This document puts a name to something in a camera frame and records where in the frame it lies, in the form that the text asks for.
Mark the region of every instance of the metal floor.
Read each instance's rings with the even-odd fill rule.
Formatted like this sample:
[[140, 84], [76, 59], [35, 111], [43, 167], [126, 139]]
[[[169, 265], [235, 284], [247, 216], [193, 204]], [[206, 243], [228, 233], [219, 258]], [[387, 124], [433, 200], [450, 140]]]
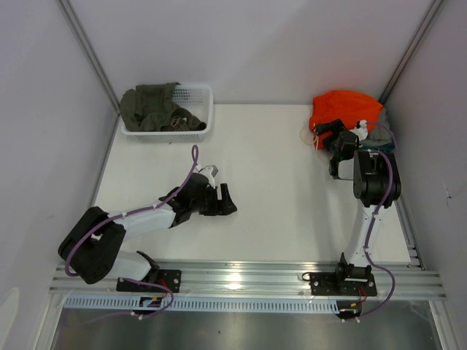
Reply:
[[[374, 306], [368, 302], [366, 310]], [[78, 326], [106, 313], [63, 310], [52, 349], [441, 349], [427, 302], [393, 301], [360, 324], [320, 314], [169, 311]]]

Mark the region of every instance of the red wire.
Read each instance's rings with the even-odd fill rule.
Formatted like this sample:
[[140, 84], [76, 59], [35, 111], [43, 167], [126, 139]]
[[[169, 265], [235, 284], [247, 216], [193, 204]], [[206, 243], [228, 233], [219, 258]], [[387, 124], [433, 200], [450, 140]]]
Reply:
[[365, 288], [361, 287], [360, 289], [362, 290], [363, 295], [365, 295], [365, 299], [363, 299], [361, 303], [365, 303], [366, 299], [368, 299], [368, 294], [366, 294]]
[[[163, 279], [159, 279], [159, 280], [158, 280], [158, 283], [159, 283], [159, 284], [162, 284], [164, 287], [169, 288], [169, 286], [167, 285], [167, 283], [166, 283]], [[167, 296], [167, 292], [164, 291], [163, 297], [162, 297], [162, 298], [164, 299], [166, 296]]]

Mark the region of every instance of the white robotic arm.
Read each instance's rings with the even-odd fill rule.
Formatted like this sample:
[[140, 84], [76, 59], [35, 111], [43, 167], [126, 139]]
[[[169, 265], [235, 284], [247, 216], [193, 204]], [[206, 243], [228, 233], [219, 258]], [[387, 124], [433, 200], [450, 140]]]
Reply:
[[[221, 199], [217, 196], [215, 176], [217, 168], [196, 166], [182, 188], [173, 189], [167, 196], [159, 198], [142, 209], [127, 212], [105, 212], [99, 207], [89, 208], [68, 234], [58, 249], [64, 259], [70, 259], [75, 246], [79, 246], [71, 257], [70, 266], [88, 284], [104, 277], [132, 279], [136, 281], [153, 279], [157, 266], [142, 252], [123, 252], [124, 241], [155, 230], [173, 228], [190, 219], [193, 212], [204, 216], [229, 215], [237, 210], [228, 193], [227, 184], [220, 184]], [[169, 196], [179, 191], [172, 199]], [[167, 201], [159, 207], [161, 201]], [[108, 221], [84, 242], [80, 240]]]

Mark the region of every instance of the green clothing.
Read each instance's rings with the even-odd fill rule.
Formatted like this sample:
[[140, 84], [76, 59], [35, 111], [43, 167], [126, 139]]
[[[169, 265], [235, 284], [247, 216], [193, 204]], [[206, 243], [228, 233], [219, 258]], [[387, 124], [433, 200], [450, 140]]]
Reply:
[[178, 82], [137, 85], [123, 94], [120, 115], [128, 131], [199, 131], [206, 128], [187, 109], [172, 102]]

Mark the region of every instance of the gray cloth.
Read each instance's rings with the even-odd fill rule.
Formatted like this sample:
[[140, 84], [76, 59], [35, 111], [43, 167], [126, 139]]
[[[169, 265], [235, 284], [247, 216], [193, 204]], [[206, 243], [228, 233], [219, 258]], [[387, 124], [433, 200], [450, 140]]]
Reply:
[[[389, 118], [387, 117], [386, 108], [383, 108], [378, 115], [378, 124], [384, 125], [390, 130]], [[382, 126], [377, 125], [368, 135], [368, 137], [360, 143], [367, 147], [381, 147], [393, 143], [391, 134]]]

